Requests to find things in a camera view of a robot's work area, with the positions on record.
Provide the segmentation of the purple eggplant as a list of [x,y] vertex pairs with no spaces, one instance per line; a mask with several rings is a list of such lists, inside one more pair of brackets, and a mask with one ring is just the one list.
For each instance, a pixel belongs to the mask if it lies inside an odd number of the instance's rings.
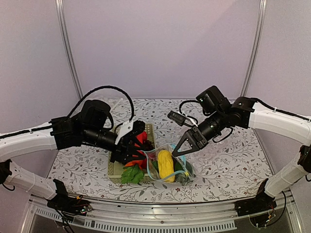
[[188,172],[188,175],[184,173],[184,174],[177,174],[175,176],[175,181],[177,183],[180,183],[182,186],[186,186],[192,183],[194,179],[196,178],[194,168],[188,161],[186,161],[186,170]]

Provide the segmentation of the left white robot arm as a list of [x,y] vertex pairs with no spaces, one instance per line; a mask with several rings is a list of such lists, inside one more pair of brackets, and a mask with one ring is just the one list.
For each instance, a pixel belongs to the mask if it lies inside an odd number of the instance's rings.
[[81,204],[68,196],[64,183],[49,180],[30,172],[13,161],[14,158],[48,150],[63,150],[87,145],[110,151],[114,160],[127,163],[142,157],[143,144],[137,136],[145,130],[140,120],[127,121],[117,133],[102,124],[82,123],[78,119],[55,118],[34,128],[1,134],[0,183],[12,185],[47,200],[62,211]]

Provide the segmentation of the yellow corn cob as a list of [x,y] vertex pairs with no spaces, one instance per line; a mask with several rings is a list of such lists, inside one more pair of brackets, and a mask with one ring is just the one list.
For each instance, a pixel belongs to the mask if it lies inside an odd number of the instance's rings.
[[161,150],[157,156],[158,170],[161,179],[164,179],[170,175],[165,182],[173,183],[175,181],[174,165],[172,154],[168,150]]

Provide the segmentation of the orange carrot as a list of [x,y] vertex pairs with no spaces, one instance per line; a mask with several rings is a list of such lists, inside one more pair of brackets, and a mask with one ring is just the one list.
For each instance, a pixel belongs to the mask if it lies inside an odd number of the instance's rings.
[[125,167],[138,165],[140,169],[147,167],[147,158],[144,151],[150,148],[150,141],[148,141],[148,134],[143,131],[142,133],[131,137],[129,145],[126,150],[126,156],[122,160]]

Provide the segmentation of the dark red grape bunch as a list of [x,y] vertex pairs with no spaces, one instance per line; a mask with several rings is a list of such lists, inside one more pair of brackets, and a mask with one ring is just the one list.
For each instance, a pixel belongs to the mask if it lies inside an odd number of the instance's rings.
[[154,143],[150,140],[145,140],[143,142],[143,147],[144,147],[145,151],[152,151],[155,149]]

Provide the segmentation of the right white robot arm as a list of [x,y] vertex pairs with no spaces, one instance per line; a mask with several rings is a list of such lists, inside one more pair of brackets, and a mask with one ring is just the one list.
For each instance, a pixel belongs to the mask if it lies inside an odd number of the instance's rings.
[[233,104],[225,98],[216,103],[199,101],[210,112],[199,125],[187,130],[173,151],[173,156],[197,152],[225,128],[235,126],[263,130],[292,139],[301,144],[297,155],[270,178],[264,180],[252,199],[251,207],[261,212],[282,191],[311,172],[311,119],[268,106],[257,98],[238,98]]

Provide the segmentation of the clear zip bag blue zipper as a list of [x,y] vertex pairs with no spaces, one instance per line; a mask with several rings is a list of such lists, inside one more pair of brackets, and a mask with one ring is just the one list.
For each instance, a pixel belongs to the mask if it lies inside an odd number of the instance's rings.
[[153,181],[189,185],[197,178],[195,169],[185,156],[174,157],[174,149],[174,144],[164,144],[156,149],[144,151],[147,173]]

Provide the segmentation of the green pepper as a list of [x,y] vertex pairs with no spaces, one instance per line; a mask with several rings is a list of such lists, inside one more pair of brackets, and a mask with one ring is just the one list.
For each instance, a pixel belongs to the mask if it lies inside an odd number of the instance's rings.
[[185,173],[183,166],[178,161],[175,161],[173,165],[174,165],[175,174],[184,174]]

